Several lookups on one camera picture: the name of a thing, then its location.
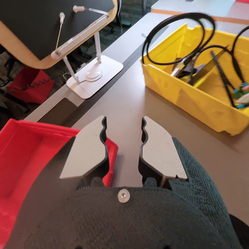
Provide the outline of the yellow plastic bin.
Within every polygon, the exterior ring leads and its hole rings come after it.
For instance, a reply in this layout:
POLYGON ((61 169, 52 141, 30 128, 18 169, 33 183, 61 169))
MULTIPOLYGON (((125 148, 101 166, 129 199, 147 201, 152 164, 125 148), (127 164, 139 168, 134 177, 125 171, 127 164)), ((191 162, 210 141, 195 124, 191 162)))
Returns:
MULTIPOLYGON (((162 62, 174 61, 188 55, 198 45, 202 38, 200 26, 188 28, 183 24, 176 31, 166 37, 155 48, 149 51, 151 59, 162 62)), ((228 46, 230 50, 235 35, 222 31, 216 31, 208 45, 228 46)), ((212 60, 210 51, 217 55, 222 49, 211 48, 201 53, 195 65, 207 64, 212 60)), ((248 38, 240 37, 236 45, 236 58, 248 83, 248 38)), ((229 82, 234 88, 239 88, 241 80, 238 78, 231 56, 224 53, 218 62, 229 82)), ((240 134, 249 124, 248 107, 236 109, 232 107, 225 86, 216 65, 202 77, 194 86, 187 83, 189 76, 176 79, 170 76, 173 65, 154 65, 147 55, 142 63, 145 85, 178 106, 188 114, 206 124, 216 132, 228 132, 231 135, 240 134)))

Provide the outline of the wood-edged black board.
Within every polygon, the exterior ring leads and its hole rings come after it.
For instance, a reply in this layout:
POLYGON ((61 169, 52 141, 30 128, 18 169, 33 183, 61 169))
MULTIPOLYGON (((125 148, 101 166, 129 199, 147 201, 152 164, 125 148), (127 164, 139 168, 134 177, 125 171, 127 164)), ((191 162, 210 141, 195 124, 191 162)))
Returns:
POLYGON ((21 63, 48 69, 116 16, 117 1, 1 1, 1 45, 21 63))

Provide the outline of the grey hdmi port hub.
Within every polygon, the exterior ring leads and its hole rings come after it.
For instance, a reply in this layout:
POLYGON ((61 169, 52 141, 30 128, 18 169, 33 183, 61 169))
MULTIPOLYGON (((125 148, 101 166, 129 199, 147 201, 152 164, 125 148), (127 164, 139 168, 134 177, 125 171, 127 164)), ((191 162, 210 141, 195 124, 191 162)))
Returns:
POLYGON ((189 75, 192 70, 193 61, 194 59, 183 58, 181 62, 179 62, 173 67, 171 76, 176 78, 182 78, 184 76, 189 75))

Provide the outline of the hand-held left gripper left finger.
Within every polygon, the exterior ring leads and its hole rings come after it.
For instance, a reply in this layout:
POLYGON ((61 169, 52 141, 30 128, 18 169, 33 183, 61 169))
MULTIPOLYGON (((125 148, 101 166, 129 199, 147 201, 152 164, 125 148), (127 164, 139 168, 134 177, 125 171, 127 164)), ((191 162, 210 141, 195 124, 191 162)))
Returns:
POLYGON ((106 129, 107 118, 99 116, 75 136, 60 180, 83 179, 88 185, 95 177, 103 180, 108 173, 106 129))

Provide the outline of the red floor bin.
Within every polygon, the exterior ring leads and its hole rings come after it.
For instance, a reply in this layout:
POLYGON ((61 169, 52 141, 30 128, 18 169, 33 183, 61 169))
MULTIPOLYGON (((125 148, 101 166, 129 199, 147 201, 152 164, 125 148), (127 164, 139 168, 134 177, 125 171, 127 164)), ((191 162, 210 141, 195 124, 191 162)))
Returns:
POLYGON ((42 104, 47 99, 54 83, 54 80, 43 70, 25 66, 6 88, 8 93, 27 104, 42 104))

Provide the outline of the white desk stand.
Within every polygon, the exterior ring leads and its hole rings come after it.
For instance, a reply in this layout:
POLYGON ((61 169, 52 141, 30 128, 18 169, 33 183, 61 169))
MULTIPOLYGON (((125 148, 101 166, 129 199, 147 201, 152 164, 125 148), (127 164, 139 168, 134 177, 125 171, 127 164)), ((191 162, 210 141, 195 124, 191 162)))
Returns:
POLYGON ((94 8, 87 8, 84 6, 74 6, 73 12, 91 11, 101 14, 101 17, 91 23, 86 29, 81 31, 76 36, 69 39, 63 45, 58 47, 58 41, 61 33, 61 27, 65 19, 65 14, 60 13, 60 31, 55 50, 51 53, 53 60, 63 59, 64 63, 69 70, 71 77, 67 80, 66 85, 75 94, 82 99, 88 99, 96 92, 98 92, 104 85, 113 79, 123 69, 123 64, 101 54, 100 35, 97 31, 98 28, 105 25, 109 20, 109 15, 105 11, 97 10, 94 8), (76 44, 83 41, 89 35, 94 34, 96 58, 89 62, 85 67, 81 68, 78 72, 74 73, 66 53, 72 49, 76 44))

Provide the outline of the red plastic bin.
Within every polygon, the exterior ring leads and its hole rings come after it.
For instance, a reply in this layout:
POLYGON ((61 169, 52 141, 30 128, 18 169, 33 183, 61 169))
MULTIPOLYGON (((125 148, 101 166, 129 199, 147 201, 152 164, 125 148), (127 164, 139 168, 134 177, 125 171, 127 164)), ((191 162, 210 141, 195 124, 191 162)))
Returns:
POLYGON ((60 180, 79 130, 9 120, 1 130, 1 248, 117 248, 114 210, 60 180))

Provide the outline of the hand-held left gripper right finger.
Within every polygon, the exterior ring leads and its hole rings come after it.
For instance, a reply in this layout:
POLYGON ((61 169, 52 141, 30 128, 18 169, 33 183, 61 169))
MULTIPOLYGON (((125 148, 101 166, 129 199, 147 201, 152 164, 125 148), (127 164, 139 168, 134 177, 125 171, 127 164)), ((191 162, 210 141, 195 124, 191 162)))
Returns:
POLYGON ((142 182, 154 178, 157 186, 163 188, 167 180, 187 181, 186 171, 170 133, 148 116, 142 118, 141 130, 139 173, 142 182))

